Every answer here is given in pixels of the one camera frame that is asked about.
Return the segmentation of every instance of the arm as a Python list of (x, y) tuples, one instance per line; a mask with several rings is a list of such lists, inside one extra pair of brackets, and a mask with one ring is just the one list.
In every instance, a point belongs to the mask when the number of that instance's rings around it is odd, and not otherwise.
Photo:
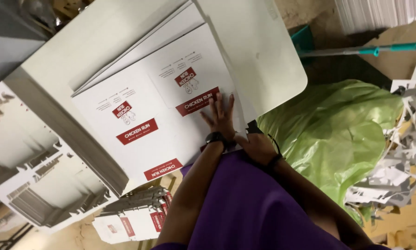
[[(222, 109), (222, 95), (217, 94), (217, 101), (210, 98), (213, 118), (201, 112), (202, 118), (210, 126), (211, 132), (221, 132), (228, 140), (233, 141), (235, 131), (232, 125), (233, 95), (230, 96), (228, 110)], [(165, 224), (157, 240), (157, 245), (176, 242), (187, 245), (205, 201), (211, 179), (223, 153), (220, 141), (209, 143), (202, 154), (192, 165), (172, 199)]]
[[(249, 141), (243, 137), (235, 138), (255, 162), (266, 166), (277, 156), (272, 142), (264, 134), (248, 134), (248, 139)], [(270, 172), (314, 224), (352, 249), (363, 249), (373, 244), (362, 228), (339, 205), (296, 172), (285, 160), (280, 159)]]

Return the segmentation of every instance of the hand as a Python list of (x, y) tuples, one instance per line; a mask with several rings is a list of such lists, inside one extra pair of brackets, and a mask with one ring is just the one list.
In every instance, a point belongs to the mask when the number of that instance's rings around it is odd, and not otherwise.
[(248, 134), (249, 141), (242, 136), (236, 136), (234, 140), (244, 148), (244, 151), (253, 161), (261, 165), (268, 165), (277, 156), (272, 141), (264, 134)]
[(214, 99), (209, 99), (209, 105), (211, 107), (212, 119), (201, 111), (200, 115), (208, 124), (211, 129), (211, 133), (220, 132), (227, 141), (233, 141), (235, 131), (233, 128), (233, 106), (234, 106), (234, 96), (230, 95), (230, 100), (228, 104), (228, 110), (223, 111), (223, 100), (222, 94), (217, 93), (217, 101), (214, 103)]

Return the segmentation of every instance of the white table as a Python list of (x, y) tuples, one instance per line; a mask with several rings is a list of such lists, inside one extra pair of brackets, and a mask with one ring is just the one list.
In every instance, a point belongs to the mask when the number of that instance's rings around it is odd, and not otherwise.
[[(96, 0), (22, 68), (89, 133), (71, 94), (185, 0)], [(293, 98), (305, 71), (272, 0), (199, 0), (258, 115)]]

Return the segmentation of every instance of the chicken run logo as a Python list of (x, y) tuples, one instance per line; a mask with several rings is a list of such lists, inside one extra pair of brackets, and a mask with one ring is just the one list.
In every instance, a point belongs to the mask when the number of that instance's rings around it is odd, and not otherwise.
[(199, 81), (194, 78), (196, 75), (192, 67), (189, 67), (189, 69), (175, 78), (175, 81), (180, 87), (185, 87), (186, 93), (191, 94), (193, 89), (196, 90), (199, 88), (197, 86)]
[(127, 101), (123, 102), (113, 110), (112, 113), (116, 115), (118, 119), (121, 118), (126, 125), (131, 124), (131, 121), (135, 121), (135, 113), (132, 111), (132, 107)]

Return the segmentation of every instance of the person's right hand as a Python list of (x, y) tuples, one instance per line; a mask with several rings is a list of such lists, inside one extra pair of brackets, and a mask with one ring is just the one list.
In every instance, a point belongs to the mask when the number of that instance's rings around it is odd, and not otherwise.
[(234, 137), (234, 140), (239, 144), (247, 155), (255, 162), (261, 165), (268, 165), (268, 163), (277, 156), (276, 150), (272, 141), (266, 137), (265, 134), (247, 134), (248, 140), (242, 136)]

